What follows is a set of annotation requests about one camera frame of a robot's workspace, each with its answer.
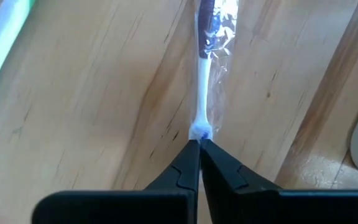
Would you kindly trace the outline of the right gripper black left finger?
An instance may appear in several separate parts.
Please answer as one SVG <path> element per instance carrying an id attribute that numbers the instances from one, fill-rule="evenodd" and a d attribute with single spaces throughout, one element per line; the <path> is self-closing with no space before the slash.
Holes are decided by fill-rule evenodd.
<path id="1" fill-rule="evenodd" d="M 147 224 L 196 224 L 200 176 L 200 144 L 190 140 L 146 188 Z"/>

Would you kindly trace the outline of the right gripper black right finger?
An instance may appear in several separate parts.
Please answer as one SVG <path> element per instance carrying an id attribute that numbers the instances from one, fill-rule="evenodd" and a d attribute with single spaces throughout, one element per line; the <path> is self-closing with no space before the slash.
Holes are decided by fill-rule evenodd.
<path id="1" fill-rule="evenodd" d="M 209 139 L 201 141 L 201 170 L 213 224 L 273 223 L 279 186 Z"/>

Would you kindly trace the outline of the purple toothbrush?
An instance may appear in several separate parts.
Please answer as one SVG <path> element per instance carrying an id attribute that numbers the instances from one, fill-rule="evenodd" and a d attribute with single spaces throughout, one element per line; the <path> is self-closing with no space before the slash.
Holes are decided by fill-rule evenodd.
<path id="1" fill-rule="evenodd" d="M 212 140 L 222 123 L 224 81 L 230 75 L 239 0 L 195 0 L 195 85 L 190 140 Z"/>

